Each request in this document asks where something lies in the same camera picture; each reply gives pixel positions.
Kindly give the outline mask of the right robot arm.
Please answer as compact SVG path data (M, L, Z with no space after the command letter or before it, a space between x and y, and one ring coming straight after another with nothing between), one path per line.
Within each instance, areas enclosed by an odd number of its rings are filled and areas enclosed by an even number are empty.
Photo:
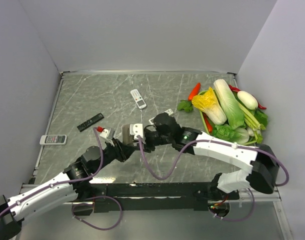
M143 128L135 133L141 152L161 145L172 145L180 154L206 156L238 167L231 173L219 173L211 186L211 195L222 199L227 194L252 188L263 194L272 194L281 166L272 149L265 144L244 146L215 138L203 131L180 126L174 117L160 113L154 118L154 131Z

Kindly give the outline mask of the white remote with blue button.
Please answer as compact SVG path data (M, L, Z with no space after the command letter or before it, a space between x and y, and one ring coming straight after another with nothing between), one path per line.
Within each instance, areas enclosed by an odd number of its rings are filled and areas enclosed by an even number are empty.
M134 146L134 136L131 135L131 129L132 127L130 124L122 126L122 143L128 147Z

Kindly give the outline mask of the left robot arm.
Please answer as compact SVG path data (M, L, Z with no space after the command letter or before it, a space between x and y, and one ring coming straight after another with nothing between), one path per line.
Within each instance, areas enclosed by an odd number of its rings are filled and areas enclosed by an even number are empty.
M119 140L89 147L75 162L51 180L17 196L0 196L0 240L9 240L22 230L24 221L59 205L75 200L89 201L95 196L90 181L114 160L125 162L136 147Z

